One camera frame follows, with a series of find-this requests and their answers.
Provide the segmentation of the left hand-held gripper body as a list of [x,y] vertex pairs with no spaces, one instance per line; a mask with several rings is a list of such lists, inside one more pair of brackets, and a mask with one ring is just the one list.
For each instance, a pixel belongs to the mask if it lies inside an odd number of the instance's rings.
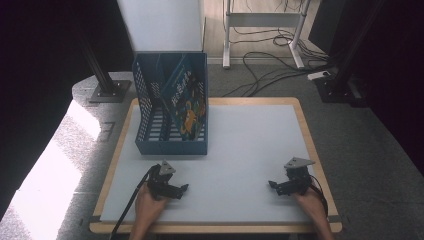
[[180,187],[169,184],[169,180],[175,172],[176,170],[167,161],[151,167],[147,185],[156,200],[159,198],[173,199],[174,194],[181,192]]

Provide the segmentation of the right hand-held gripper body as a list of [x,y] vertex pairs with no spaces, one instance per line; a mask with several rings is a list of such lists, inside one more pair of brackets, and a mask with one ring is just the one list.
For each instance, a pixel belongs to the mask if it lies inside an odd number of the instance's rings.
[[280,183],[277,189],[284,189],[288,195],[292,193],[304,194],[312,185],[312,179],[308,170],[314,161],[304,158],[293,157],[285,165],[288,181]]

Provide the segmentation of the blue plastic file rack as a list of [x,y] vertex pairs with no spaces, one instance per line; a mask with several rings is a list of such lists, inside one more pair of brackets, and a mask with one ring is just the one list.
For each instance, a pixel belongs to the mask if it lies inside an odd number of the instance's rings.
[[[200,135],[183,141],[166,107],[161,90],[181,57],[187,54],[196,77],[202,82],[206,117]],[[194,53],[142,53],[133,62],[133,75],[141,120],[135,143],[144,155],[205,155],[208,148],[208,77],[207,55]]]

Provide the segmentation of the colourful picture book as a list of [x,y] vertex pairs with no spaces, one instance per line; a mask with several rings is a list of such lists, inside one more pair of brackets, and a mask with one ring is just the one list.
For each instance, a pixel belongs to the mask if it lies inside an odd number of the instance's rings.
[[205,122],[206,103],[202,82],[196,77],[187,54],[176,65],[161,96],[182,140],[196,140]]

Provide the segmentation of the person's right hand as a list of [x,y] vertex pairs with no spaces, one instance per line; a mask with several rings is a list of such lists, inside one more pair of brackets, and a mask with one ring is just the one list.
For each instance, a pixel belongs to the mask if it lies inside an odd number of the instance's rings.
[[321,198],[312,188],[308,188],[304,194],[294,193],[293,197],[311,220],[327,218]]

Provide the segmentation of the person's left hand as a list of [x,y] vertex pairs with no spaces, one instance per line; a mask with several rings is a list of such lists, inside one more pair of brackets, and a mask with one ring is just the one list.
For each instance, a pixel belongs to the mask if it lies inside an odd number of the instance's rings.
[[135,222],[139,226],[149,226],[155,222],[168,203],[167,198],[156,200],[146,184],[140,188],[135,203]]

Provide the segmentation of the white power strip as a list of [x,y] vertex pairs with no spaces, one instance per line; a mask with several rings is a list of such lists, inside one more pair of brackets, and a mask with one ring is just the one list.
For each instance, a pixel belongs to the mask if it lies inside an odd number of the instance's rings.
[[331,76],[331,73],[329,71],[320,71],[315,72],[307,75],[308,80],[312,81],[315,79],[325,78]]

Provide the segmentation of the black stand with dark base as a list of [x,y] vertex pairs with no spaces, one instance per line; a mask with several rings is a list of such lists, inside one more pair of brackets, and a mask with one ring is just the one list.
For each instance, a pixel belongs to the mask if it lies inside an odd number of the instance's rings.
[[386,0],[322,0],[309,40],[323,50],[336,72],[314,80],[324,103],[360,106],[365,96],[354,76],[366,36]]

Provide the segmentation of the dark curtain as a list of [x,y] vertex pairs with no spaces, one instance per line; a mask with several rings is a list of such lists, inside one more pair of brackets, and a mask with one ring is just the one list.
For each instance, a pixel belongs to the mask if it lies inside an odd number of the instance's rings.
[[102,69],[130,68],[117,0],[0,0],[0,220],[94,74],[83,41]]
[[386,0],[354,76],[369,106],[424,171],[424,0]]

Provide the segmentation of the white upright panel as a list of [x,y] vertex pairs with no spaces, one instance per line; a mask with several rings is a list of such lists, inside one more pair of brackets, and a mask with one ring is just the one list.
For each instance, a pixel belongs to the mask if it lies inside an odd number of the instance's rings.
[[117,0],[132,50],[200,52],[204,0]]

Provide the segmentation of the black stand with base plate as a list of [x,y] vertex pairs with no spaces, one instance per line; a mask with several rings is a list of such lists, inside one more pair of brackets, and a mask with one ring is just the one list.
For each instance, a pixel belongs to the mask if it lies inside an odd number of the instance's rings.
[[85,36],[78,32],[78,39],[83,54],[95,78],[97,87],[89,98],[90,103],[121,103],[131,85],[130,80],[114,81],[109,73],[105,71],[98,62],[89,42]]

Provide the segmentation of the white metal desk frame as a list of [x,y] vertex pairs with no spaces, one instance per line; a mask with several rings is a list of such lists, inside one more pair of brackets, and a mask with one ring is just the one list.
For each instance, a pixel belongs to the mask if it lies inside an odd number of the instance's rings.
[[223,68],[229,69],[230,64],[230,28],[231,27],[282,27],[293,28],[295,30],[292,40],[288,43],[288,47],[292,58],[298,69],[304,68],[303,61],[300,56],[298,42],[307,17],[308,8],[311,0],[303,0],[299,12],[289,13],[236,13],[231,10],[231,0],[227,0],[224,6],[224,27],[225,39],[223,49]]

